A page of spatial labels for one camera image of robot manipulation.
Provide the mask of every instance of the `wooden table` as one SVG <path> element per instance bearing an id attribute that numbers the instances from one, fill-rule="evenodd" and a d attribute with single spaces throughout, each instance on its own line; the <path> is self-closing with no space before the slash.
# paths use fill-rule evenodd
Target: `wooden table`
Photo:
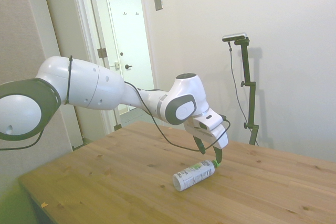
<path id="1" fill-rule="evenodd" d="M 162 127 L 174 143 L 192 136 Z M 230 141 L 213 176 L 178 192 L 205 155 L 136 122 L 20 178 L 55 223 L 336 223 L 336 163 Z"/>

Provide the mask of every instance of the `can label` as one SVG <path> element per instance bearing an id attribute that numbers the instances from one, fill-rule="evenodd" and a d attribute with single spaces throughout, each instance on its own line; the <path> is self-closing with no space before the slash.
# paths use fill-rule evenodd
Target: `can label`
<path id="1" fill-rule="evenodd" d="M 184 190 L 213 175 L 215 167 L 211 161 L 204 160 L 176 174 L 173 179 L 177 190 Z"/>

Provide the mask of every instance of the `green can cap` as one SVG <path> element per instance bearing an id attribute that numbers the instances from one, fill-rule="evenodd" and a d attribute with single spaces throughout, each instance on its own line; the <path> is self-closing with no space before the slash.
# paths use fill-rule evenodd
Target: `green can cap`
<path id="1" fill-rule="evenodd" d="M 215 168 L 221 165 L 220 163 L 217 162 L 217 160 L 212 160 L 212 163 L 214 164 Z"/>

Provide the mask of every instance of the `door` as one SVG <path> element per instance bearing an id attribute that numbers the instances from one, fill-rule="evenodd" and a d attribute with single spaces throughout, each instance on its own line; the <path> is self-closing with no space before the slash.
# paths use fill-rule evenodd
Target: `door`
<path id="1" fill-rule="evenodd" d="M 154 89 L 141 0 L 108 0 L 108 4 L 124 80 Z"/>

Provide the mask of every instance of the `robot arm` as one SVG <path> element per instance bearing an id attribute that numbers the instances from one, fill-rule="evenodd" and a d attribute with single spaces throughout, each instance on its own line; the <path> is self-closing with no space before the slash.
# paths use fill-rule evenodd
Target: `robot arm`
<path id="1" fill-rule="evenodd" d="M 69 78 L 69 59 L 50 57 L 36 78 L 0 86 L 0 139 L 17 141 L 39 133 L 61 104 L 95 110 L 112 110 L 119 104 L 141 108 L 170 124 L 184 123 L 196 139 L 227 144 L 223 119 L 209 108 L 196 74 L 176 77 L 169 92 L 146 91 L 126 84 L 120 75 L 97 64 L 74 59 Z"/>

